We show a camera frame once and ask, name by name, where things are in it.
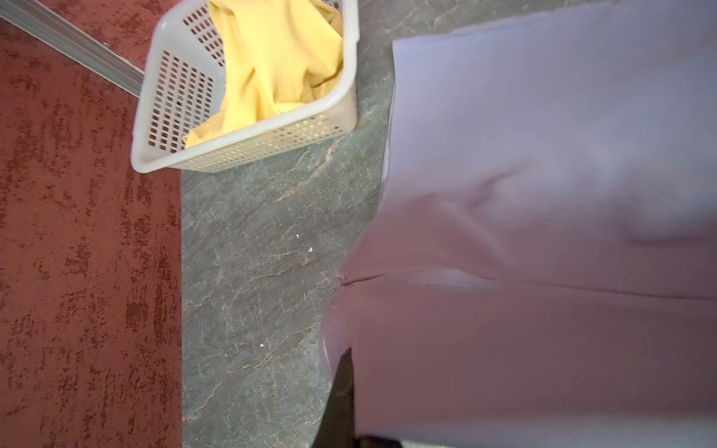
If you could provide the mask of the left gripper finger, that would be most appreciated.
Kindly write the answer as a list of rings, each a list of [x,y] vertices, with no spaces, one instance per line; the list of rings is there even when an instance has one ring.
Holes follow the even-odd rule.
[[[354,371],[351,350],[341,356],[313,448],[354,448]]]

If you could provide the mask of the lavender skirt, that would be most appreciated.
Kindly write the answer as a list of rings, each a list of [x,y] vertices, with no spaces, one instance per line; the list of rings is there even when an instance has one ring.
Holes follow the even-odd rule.
[[[716,444],[716,5],[393,44],[381,198],[321,325],[358,436]]]

